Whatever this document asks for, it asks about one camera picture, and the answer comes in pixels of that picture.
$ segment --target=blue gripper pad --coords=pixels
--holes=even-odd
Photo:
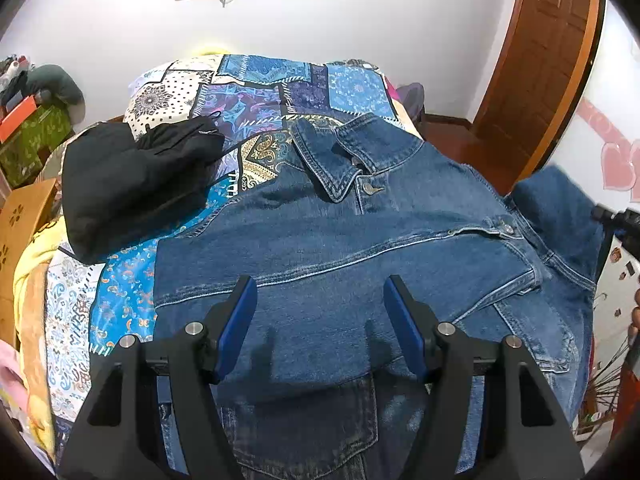
[[[238,362],[240,349],[249,330],[249,324],[254,318],[257,304],[258,288],[254,279],[249,278],[218,340],[218,362],[214,371],[220,381],[233,371]]]
[[[423,380],[427,375],[427,365],[424,362],[424,340],[391,278],[385,281],[384,300],[386,313],[396,332],[406,365],[418,376],[418,379]]]

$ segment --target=door frame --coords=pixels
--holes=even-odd
[[[589,13],[584,31],[584,39],[582,40],[578,58],[567,88],[562,94],[558,108],[556,109],[548,128],[538,143],[534,153],[527,161],[525,167],[520,171],[516,182],[523,178],[527,178],[538,167],[544,164],[550,155],[550,147],[552,146],[552,143],[564,132],[569,120],[574,114],[575,108],[580,101],[582,90],[584,89],[588,76],[591,73],[591,65],[593,64],[593,58],[597,51],[598,42],[600,41],[600,31],[602,30],[602,21],[604,16],[604,1],[605,0],[590,0],[589,2]],[[500,50],[500,56],[498,56],[498,61],[495,65],[494,74],[492,75],[491,81],[489,81],[487,90],[484,93],[484,97],[482,98],[482,102],[478,108],[478,113],[472,123],[471,132],[474,134],[477,132],[478,125],[481,123],[482,118],[484,118],[489,105],[491,104],[491,99],[494,97],[495,89],[498,85],[500,74],[502,73],[502,69],[504,68],[506,58],[511,48],[518,20],[520,19],[522,3],[523,0],[514,1],[509,27],[504,38],[504,43],[502,44],[502,49]]]

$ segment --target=baseboard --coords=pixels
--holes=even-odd
[[[467,130],[471,129],[471,122],[468,119],[462,117],[450,117],[447,115],[435,115],[435,114],[422,114],[421,121],[427,123],[442,123],[442,124],[458,124],[464,126]]]

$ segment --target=door panel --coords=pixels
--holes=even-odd
[[[522,0],[497,81],[474,123],[513,179],[539,148],[567,92],[585,41],[591,0]]]

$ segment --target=green box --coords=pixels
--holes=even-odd
[[[0,166],[9,184],[15,188],[30,183],[42,169],[38,150],[53,152],[70,131],[66,110],[39,106],[0,148]]]

